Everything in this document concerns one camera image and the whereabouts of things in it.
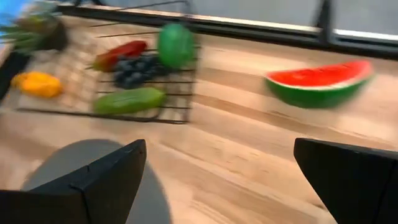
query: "cucumber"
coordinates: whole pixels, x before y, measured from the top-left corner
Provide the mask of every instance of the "cucumber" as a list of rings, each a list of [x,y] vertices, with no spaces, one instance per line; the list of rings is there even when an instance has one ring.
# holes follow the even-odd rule
[[[98,114],[126,114],[159,107],[165,100],[164,92],[155,88],[118,91],[98,98],[93,111]]]

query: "red watermelon flesh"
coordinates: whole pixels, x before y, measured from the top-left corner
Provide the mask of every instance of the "red watermelon flesh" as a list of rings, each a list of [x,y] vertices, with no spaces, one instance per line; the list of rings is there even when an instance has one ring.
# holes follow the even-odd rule
[[[314,69],[270,72],[268,79],[291,86],[316,87],[356,81],[369,75],[371,64],[366,60],[357,60],[338,65],[327,65]]]

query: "black wire rack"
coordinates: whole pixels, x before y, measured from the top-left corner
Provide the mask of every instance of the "black wire rack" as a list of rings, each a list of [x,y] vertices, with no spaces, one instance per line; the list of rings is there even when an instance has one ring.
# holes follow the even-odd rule
[[[162,11],[162,6],[178,12],[173,22],[178,22],[190,29],[188,18],[192,14],[188,1],[154,2],[134,7],[110,9],[109,11],[128,13],[130,9],[145,9]],[[148,50],[144,54],[156,53],[156,38],[158,28],[137,26],[135,22],[114,22],[106,18],[103,20],[82,17],[63,18],[69,36],[69,46],[61,52],[38,52],[31,56],[24,72],[40,71],[58,77],[65,87],[64,94],[54,100],[37,99],[23,94],[17,94],[16,109],[18,111],[66,114],[88,116],[95,118],[120,119],[125,121],[160,122],[185,124],[189,122],[191,101],[194,92],[195,75],[197,72],[198,56],[189,65],[170,70],[164,77],[157,77],[145,82],[144,86],[151,86],[162,90],[166,100],[158,108],[140,111],[134,114],[96,114],[91,110],[92,102],[99,97],[121,91],[115,87],[113,76],[109,73],[90,69],[95,56],[107,50],[132,40],[144,40],[148,43]],[[195,35],[196,55],[200,51],[198,36]]]

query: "wooden countertop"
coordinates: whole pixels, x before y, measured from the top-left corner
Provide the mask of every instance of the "wooden countertop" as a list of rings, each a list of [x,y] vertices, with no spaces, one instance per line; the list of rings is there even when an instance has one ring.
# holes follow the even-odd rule
[[[201,41],[187,125],[17,113],[5,104],[0,188],[19,189],[72,142],[145,139],[174,223],[334,223],[294,161],[294,139],[395,149],[397,63],[369,58],[377,75],[356,99],[335,110],[305,110],[272,96],[263,75],[358,57],[206,35]]]

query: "green watermelon rind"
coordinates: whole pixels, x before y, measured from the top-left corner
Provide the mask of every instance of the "green watermelon rind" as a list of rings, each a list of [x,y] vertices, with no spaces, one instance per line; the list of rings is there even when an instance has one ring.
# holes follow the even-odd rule
[[[344,85],[300,87],[277,83],[266,77],[270,91],[283,102],[301,108],[333,108],[352,97],[370,81],[373,74],[355,78]]]

